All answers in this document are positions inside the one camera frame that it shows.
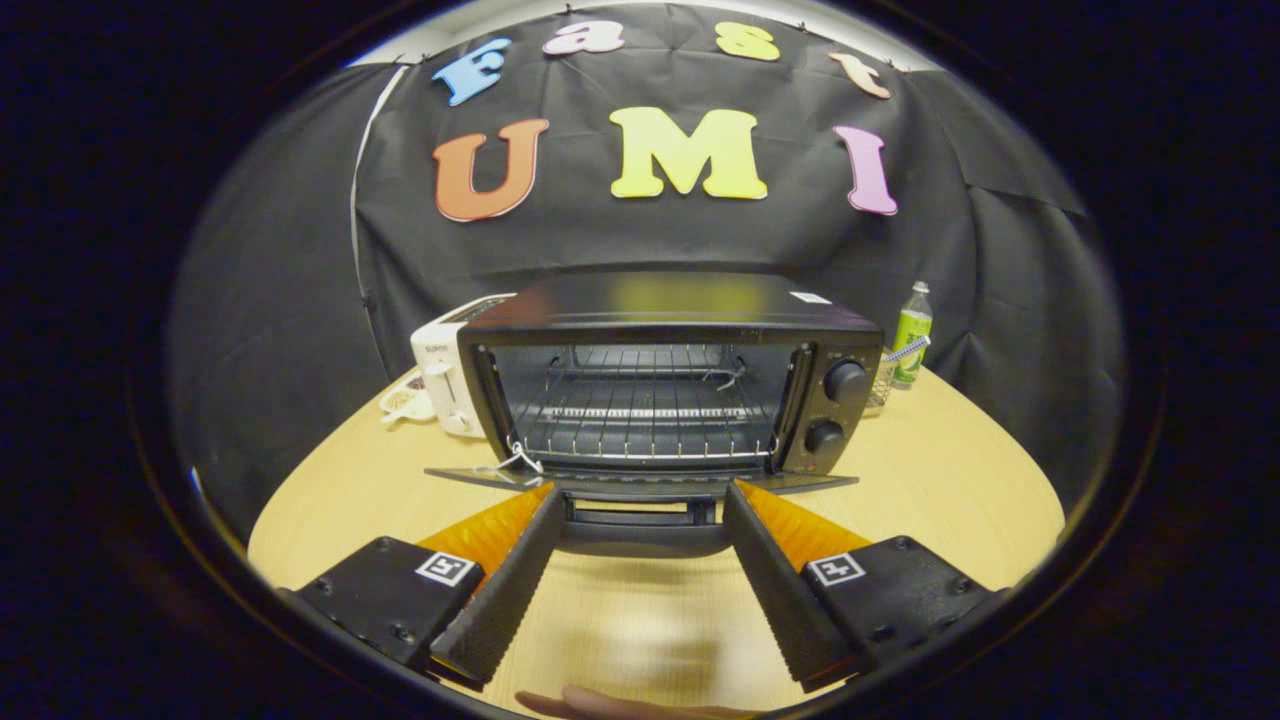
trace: hand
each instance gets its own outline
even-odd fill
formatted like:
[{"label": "hand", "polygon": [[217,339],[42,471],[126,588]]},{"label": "hand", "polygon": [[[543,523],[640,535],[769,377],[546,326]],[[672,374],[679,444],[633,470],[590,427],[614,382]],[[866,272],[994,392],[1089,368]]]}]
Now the hand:
[{"label": "hand", "polygon": [[577,685],[561,688],[561,698],[516,693],[516,701],[534,712],[564,720],[741,720],[760,715],[758,710],[731,707],[664,707],[637,700],[621,700]]}]

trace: bottle label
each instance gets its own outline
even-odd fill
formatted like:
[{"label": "bottle label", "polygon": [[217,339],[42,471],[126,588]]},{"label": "bottle label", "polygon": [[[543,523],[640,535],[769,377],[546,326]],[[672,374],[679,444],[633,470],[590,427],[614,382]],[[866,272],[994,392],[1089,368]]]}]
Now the bottle label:
[{"label": "bottle label", "polygon": [[[933,329],[933,318],[916,315],[914,313],[901,313],[897,316],[897,336],[893,338],[893,350],[906,347],[906,343],[915,338],[929,334]],[[893,379],[900,383],[915,382],[915,375],[920,372],[924,361],[924,350],[918,350],[904,357],[893,369]]]}]

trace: black knob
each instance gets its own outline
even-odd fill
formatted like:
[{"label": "black knob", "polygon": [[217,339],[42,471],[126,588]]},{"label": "black knob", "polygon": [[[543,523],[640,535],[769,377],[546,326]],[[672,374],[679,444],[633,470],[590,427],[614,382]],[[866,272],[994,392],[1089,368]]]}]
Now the black knob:
[{"label": "black knob", "polygon": [[804,447],[819,460],[835,460],[845,450],[845,429],[831,420],[814,423],[804,436]]},{"label": "black knob", "polygon": [[822,378],[822,389],[832,402],[854,402],[867,397],[872,380],[867,370],[854,360],[841,360],[827,370]]}]

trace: oven handle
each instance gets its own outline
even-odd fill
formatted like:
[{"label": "oven handle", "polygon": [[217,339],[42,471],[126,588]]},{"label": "oven handle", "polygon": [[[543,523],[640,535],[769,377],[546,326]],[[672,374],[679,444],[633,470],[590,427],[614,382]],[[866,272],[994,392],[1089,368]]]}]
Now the oven handle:
[{"label": "oven handle", "polygon": [[685,511],[584,510],[579,500],[617,501],[613,493],[566,492],[564,530],[557,550],[608,557],[704,557],[728,548],[724,525],[716,523],[716,496],[640,498],[627,502],[685,502]]}]

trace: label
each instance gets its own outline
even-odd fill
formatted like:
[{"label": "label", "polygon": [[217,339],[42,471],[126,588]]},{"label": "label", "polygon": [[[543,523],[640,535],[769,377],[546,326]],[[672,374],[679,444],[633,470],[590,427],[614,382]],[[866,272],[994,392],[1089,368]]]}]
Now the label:
[{"label": "label", "polygon": [[815,305],[831,305],[829,300],[819,297],[819,296],[817,296],[817,295],[814,295],[812,292],[794,292],[792,291],[791,295],[799,297],[800,300],[804,300],[805,302],[813,302]]},{"label": "label", "polygon": [[467,560],[466,557],[458,557],[457,555],[449,555],[448,552],[436,552],[435,555],[428,557],[426,562],[415,570],[415,573],[429,580],[435,580],[436,583],[454,588],[458,585],[458,582],[462,580],[462,577],[466,575],[472,568],[475,568],[475,562]]},{"label": "label", "polygon": [[[931,329],[933,329],[933,318],[904,310],[897,316],[897,336],[893,338],[893,350],[902,350],[915,338],[929,334]],[[920,372],[923,361],[924,348],[908,355],[893,369],[893,379],[900,383],[915,382],[915,375]]]},{"label": "label", "polygon": [[867,574],[867,570],[863,570],[863,566],[847,552],[823,557],[822,560],[813,560],[809,562],[809,569],[818,578],[818,582],[828,588],[837,583],[855,580]]}]

